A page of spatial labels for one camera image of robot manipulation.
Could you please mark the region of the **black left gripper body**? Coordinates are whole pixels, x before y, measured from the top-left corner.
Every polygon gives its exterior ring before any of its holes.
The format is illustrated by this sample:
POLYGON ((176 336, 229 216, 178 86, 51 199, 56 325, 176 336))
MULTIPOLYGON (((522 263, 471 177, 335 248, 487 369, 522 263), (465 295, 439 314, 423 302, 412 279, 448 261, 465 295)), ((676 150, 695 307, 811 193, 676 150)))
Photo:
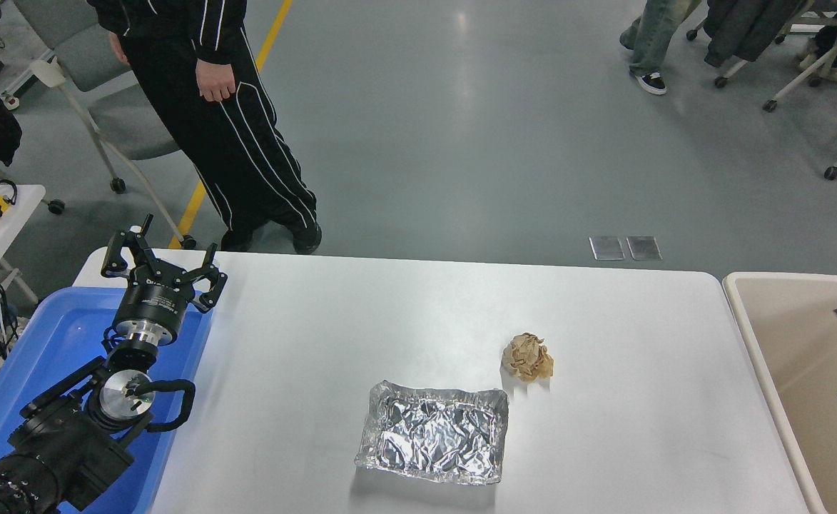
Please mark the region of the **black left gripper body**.
POLYGON ((113 318, 115 329, 126 331, 131 323, 145 321, 178 331, 188 303, 196 296, 192 284, 186 283, 186 273, 186 269, 170 263, 136 266, 113 318))

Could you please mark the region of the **person's left hand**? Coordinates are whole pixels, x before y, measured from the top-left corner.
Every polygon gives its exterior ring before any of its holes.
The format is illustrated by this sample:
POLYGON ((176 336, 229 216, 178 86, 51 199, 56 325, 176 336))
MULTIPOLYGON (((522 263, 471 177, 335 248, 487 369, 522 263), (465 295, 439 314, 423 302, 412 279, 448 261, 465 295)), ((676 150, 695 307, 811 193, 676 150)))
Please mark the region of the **person's left hand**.
POLYGON ((217 64, 197 59, 196 81, 200 97, 209 102, 222 102, 238 90, 230 64, 217 64))

